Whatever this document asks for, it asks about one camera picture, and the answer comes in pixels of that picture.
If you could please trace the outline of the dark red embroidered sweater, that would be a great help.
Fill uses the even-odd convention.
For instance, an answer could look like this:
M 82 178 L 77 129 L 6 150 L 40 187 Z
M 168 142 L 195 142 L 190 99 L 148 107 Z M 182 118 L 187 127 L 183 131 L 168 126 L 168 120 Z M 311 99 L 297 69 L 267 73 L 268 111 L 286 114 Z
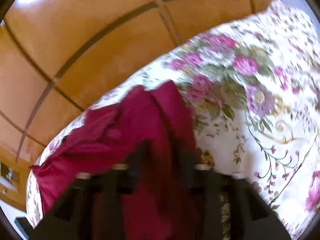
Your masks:
M 32 172 L 47 213 L 76 174 L 99 174 L 150 146 L 136 191 L 122 198 L 127 239 L 194 239 L 198 214 L 173 158 L 194 153 L 189 109 L 168 81 L 147 91 L 136 86 L 121 102 L 90 110 L 42 165 Z

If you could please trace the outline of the wooden shelf unit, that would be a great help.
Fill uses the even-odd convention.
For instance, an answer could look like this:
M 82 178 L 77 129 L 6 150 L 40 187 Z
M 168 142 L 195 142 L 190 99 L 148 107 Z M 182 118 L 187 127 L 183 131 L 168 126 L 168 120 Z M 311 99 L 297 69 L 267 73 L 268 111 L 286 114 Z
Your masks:
M 27 178 L 27 171 L 1 157 L 1 200 L 23 212 L 26 212 Z

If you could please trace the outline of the floral bed cover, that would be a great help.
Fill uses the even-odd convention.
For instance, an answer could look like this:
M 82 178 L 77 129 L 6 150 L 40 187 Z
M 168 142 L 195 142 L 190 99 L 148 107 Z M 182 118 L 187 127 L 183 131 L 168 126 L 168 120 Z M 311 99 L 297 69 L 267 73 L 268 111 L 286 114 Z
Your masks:
M 247 176 L 300 239 L 319 211 L 319 39 L 310 17 L 273 0 L 160 56 L 91 109 L 166 80 L 193 111 L 204 161 Z

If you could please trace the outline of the wooden panelled wardrobe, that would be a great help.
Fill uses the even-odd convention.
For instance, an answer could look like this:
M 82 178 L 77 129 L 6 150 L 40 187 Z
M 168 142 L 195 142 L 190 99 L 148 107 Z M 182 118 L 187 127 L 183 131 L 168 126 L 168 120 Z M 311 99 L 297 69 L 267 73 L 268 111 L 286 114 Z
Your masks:
M 5 0 L 1 160 L 20 178 L 1 200 L 25 210 L 29 166 L 65 126 L 135 71 L 271 0 Z

